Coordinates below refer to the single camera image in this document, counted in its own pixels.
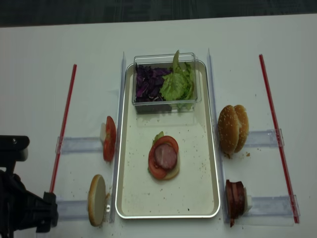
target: dark carpet floor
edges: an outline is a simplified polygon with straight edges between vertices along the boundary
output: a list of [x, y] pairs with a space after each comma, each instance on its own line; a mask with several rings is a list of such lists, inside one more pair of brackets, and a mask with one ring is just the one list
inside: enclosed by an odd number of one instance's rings
[[0, 26], [317, 12], [317, 0], [0, 0]]

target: lettuce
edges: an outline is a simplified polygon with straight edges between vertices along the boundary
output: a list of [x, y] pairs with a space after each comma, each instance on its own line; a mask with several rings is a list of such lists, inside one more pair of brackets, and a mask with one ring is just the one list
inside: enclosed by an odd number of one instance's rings
[[189, 100], [193, 96], [194, 82], [191, 66], [185, 63], [185, 70], [179, 65], [179, 51], [173, 58], [173, 72], [163, 76], [164, 83], [160, 89], [162, 97], [167, 101]]
[[159, 134], [157, 134], [155, 137], [154, 137], [154, 140], [152, 142], [152, 146], [155, 144], [155, 142], [157, 142], [158, 139], [160, 139], [161, 137], [164, 136], [164, 132], [161, 131]]

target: plastic container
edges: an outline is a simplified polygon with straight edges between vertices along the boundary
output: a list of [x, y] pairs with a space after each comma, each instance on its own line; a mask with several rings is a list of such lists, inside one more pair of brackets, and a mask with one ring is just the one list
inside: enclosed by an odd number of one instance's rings
[[[174, 54], [157, 56], [136, 56], [134, 57], [134, 65], [143, 65], [144, 67], [150, 66], [153, 69], [157, 67], [172, 68], [173, 58]], [[194, 110], [195, 104], [201, 100], [198, 60], [193, 53], [179, 54], [178, 59], [180, 67], [183, 70], [185, 69], [185, 63], [188, 63], [191, 66], [194, 82], [192, 99], [177, 101], [136, 102], [137, 72], [136, 67], [134, 67], [132, 104], [134, 105], [138, 114], [188, 112]]]

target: bottom bun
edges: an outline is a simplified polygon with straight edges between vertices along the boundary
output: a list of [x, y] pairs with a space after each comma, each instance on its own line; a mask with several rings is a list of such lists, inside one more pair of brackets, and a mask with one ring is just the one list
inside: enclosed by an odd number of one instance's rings
[[101, 175], [95, 175], [91, 181], [88, 195], [88, 215], [90, 224], [100, 226], [104, 220], [106, 207], [106, 184]]
[[176, 177], [176, 175], [178, 175], [179, 173], [179, 168], [180, 168], [180, 160], [179, 160], [179, 156], [177, 155], [177, 164], [175, 165], [175, 167], [167, 172], [167, 175], [162, 179], [162, 180], [170, 180], [174, 177]]

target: food ingredient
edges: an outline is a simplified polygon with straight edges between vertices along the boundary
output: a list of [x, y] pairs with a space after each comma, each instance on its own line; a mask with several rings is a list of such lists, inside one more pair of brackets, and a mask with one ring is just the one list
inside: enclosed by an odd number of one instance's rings
[[179, 172], [178, 144], [171, 136], [159, 133], [149, 152], [148, 169], [156, 179], [171, 179]]
[[106, 121], [106, 138], [104, 142], [104, 160], [112, 161], [115, 151], [116, 129], [112, 117], [108, 116]]
[[234, 225], [234, 220], [243, 215], [246, 211], [246, 191], [241, 181], [226, 181], [226, 198], [228, 215], [230, 217], [230, 227]]
[[163, 76], [164, 83], [160, 93], [167, 101], [189, 100], [193, 96], [194, 81], [191, 66], [185, 62], [185, 70], [179, 65], [179, 51], [173, 58], [173, 72]]
[[163, 85], [163, 76], [171, 73], [167, 68], [135, 65], [137, 72], [136, 102], [163, 101], [159, 92]]
[[88, 194], [88, 216], [90, 224], [98, 227], [103, 223], [106, 207], [106, 184], [101, 175], [95, 175]]
[[249, 120], [242, 105], [224, 107], [218, 119], [218, 132], [221, 150], [230, 158], [239, 152], [249, 134]]

